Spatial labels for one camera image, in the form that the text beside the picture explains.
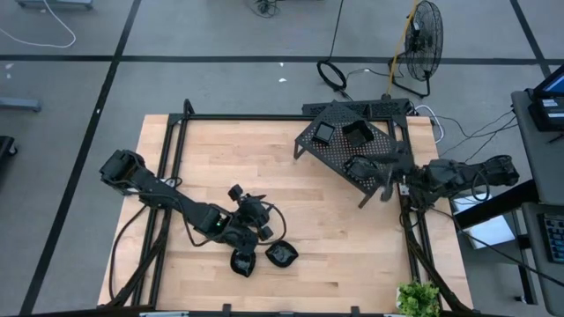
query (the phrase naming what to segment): perforated metal platform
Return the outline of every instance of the perforated metal platform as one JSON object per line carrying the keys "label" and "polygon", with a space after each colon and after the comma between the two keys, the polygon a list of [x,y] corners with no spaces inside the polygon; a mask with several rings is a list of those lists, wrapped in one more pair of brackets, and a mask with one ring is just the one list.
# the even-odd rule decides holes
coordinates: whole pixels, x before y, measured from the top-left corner
{"label": "perforated metal platform", "polygon": [[[343,135],[342,128],[358,120],[364,119],[347,107],[343,107],[337,103],[330,104],[296,138],[296,146],[293,155],[294,158],[297,159],[304,151],[308,151],[333,171],[347,179],[367,196],[365,200],[360,203],[359,207],[362,208],[364,203],[368,201],[382,184],[374,179],[368,181],[353,180],[345,172],[345,162],[353,155],[390,153],[396,148],[397,142],[372,123],[368,122],[367,125],[374,134],[375,139],[360,147],[353,148]],[[320,122],[327,122],[335,127],[335,132],[329,145],[313,141],[313,136]],[[380,168],[384,174],[387,174],[391,167],[378,165],[378,168]]]}
{"label": "perforated metal platform", "polygon": [[331,104],[338,103],[351,109],[359,116],[371,119],[390,117],[391,115],[407,115],[412,107],[408,99],[393,99],[393,100],[359,100],[359,101],[336,101],[304,104],[301,107],[301,112],[307,115],[319,115],[326,107]]}

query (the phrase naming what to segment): gray floor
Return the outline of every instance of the gray floor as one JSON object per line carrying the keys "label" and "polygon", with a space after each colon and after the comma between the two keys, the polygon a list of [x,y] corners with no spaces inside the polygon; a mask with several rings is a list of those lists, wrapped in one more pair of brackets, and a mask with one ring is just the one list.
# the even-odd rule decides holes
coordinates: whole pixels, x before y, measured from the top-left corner
{"label": "gray floor", "polygon": [[[57,10],[76,32],[75,46],[28,47],[0,34],[0,55],[112,55],[131,3],[97,0],[94,11]],[[545,57],[564,58],[564,43],[555,40],[564,3],[519,3]],[[445,25],[445,57],[534,58],[509,1],[436,4]],[[243,0],[143,0],[124,54],[327,55],[338,5],[338,0],[285,1],[279,4],[277,17],[263,19],[250,13]],[[335,55],[393,55],[409,10],[410,1],[345,1]],[[22,10],[12,1],[0,3],[0,27],[29,41],[62,44],[68,39],[48,13]],[[19,312],[108,65],[0,62],[0,95],[38,98],[44,106],[39,114],[0,112],[0,135],[15,136],[20,144],[0,184],[0,250],[9,254],[0,258],[0,315]],[[338,66],[343,71],[364,67],[386,71],[383,64]],[[393,96],[429,105],[473,131],[509,110],[511,92],[542,79],[535,65],[443,64],[432,78],[429,98],[417,100],[397,89]],[[421,88],[413,80],[405,82]],[[355,100],[378,99],[386,84],[386,77],[361,73],[351,76],[347,92]],[[340,96],[324,85],[314,63],[121,63],[35,313],[95,306],[122,201],[101,184],[97,171],[115,149],[135,149],[146,114],[178,112],[185,98],[198,113],[298,114],[303,103]],[[447,135],[438,144],[439,152],[463,138],[455,124],[442,123]],[[469,141],[446,157],[465,159],[485,141]],[[516,129],[498,134],[473,161],[502,153],[513,156],[522,181],[531,177]],[[465,240],[460,243],[476,308],[485,313],[547,315],[542,306],[513,301],[521,293],[516,266],[487,251],[471,250]],[[511,243],[503,247],[515,250]]]}

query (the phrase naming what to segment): black floor stripe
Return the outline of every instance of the black floor stripe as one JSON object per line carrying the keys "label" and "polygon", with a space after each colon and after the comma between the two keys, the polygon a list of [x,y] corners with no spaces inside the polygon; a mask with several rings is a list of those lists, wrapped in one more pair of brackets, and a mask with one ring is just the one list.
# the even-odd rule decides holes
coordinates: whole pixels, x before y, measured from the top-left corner
{"label": "black floor stripe", "polygon": [[[391,57],[333,56],[334,63],[388,63]],[[134,63],[317,63],[327,56],[165,56],[125,55],[122,62]],[[534,58],[455,58],[445,57],[446,65],[536,65]]]}
{"label": "black floor stripe", "polygon": [[6,62],[112,62],[111,55],[0,55]]}
{"label": "black floor stripe", "polygon": [[535,39],[535,36],[532,33],[531,27],[529,26],[529,22],[525,18],[523,10],[521,9],[521,5],[517,2],[517,0],[509,0],[511,2],[511,6],[515,11],[515,15],[517,15],[517,19],[519,20],[519,24],[525,33],[525,37],[531,45],[532,53],[537,58],[538,64],[540,65],[540,69],[543,71],[545,77],[548,77],[551,73],[550,69],[548,68],[548,64],[545,61],[545,57],[543,56],[543,52],[540,50],[540,46]]}
{"label": "black floor stripe", "polygon": [[104,106],[106,105],[109,91],[114,82],[117,66],[119,65],[119,58],[122,56],[123,50],[125,49],[125,44],[127,43],[127,39],[130,36],[131,28],[133,27],[133,22],[135,21],[135,17],[137,16],[137,11],[140,4],[141,0],[135,0],[133,2],[133,5],[131,6],[130,13],[125,22],[125,27],[122,31],[122,36],[120,37],[117,48],[115,49],[114,58],[109,66],[104,84],[101,87],[100,95],[98,97],[98,101],[96,102],[96,107],[93,110],[92,117],[90,118],[90,122],[88,123],[88,127],[86,128],[85,138],[80,145],[80,150],[78,150],[77,160],[75,161],[74,167],[72,167],[72,172],[70,173],[69,181],[67,182],[67,186],[64,190],[61,204],[59,205],[59,209],[56,212],[55,220],[53,222],[53,225],[51,226],[51,231],[49,232],[49,235],[47,237],[47,242],[45,242],[45,247],[43,248],[43,252],[41,253],[40,260],[37,264],[37,267],[35,268],[35,272],[33,273],[32,281],[29,285],[29,288],[27,289],[27,294],[24,298],[24,302],[19,311],[19,314],[31,314],[33,307],[35,306],[35,302],[39,296],[41,286],[43,285],[43,280],[45,279],[45,275],[47,274],[48,266],[51,262],[51,258],[53,257],[53,253],[55,252],[56,243],[59,240],[61,230],[63,229],[64,220],[66,219],[69,212],[72,197],[74,196],[74,192],[78,185],[78,180],[80,179],[80,174],[82,173],[82,169],[84,168],[86,162],[86,157],[88,156],[88,152],[90,151],[94,133],[96,132],[98,122],[100,121],[100,116],[102,114]]}
{"label": "black floor stripe", "polygon": [[[120,63],[317,63],[326,56],[166,56],[123,55]],[[387,63],[391,57],[333,56],[334,63]],[[0,55],[6,62],[112,62],[111,55]],[[564,58],[463,58],[443,57],[445,65],[562,65]]]}

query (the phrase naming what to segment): computer monitor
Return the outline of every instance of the computer monitor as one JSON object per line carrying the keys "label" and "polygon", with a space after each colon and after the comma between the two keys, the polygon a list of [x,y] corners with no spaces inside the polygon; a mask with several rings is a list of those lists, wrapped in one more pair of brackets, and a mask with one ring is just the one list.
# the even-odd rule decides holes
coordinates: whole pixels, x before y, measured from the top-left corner
{"label": "computer monitor", "polygon": [[564,97],[564,65],[540,83],[534,93],[536,97]]}

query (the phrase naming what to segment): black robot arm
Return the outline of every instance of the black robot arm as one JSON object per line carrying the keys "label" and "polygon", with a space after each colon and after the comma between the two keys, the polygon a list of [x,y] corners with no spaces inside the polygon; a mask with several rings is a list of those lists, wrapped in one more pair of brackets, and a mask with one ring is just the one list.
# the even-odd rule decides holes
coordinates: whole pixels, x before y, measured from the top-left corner
{"label": "black robot arm", "polygon": [[[100,169],[101,180],[122,195],[138,195],[139,200],[152,208],[170,208],[181,212],[184,220],[194,226],[208,240],[226,243],[243,254],[253,254],[258,240],[267,240],[272,231],[270,208],[265,209],[260,197],[241,197],[237,185],[229,192],[239,204],[236,212],[229,212],[216,204],[197,203],[158,179],[145,168],[143,158],[132,151],[116,151]],[[254,233],[249,226],[256,227]]]}
{"label": "black robot arm", "polygon": [[450,198],[463,190],[482,185],[513,186],[519,181],[509,155],[499,155],[483,163],[467,165],[449,159],[433,159],[428,165],[413,168],[408,174],[398,175],[394,181],[410,189],[412,207],[427,210],[441,197]]}

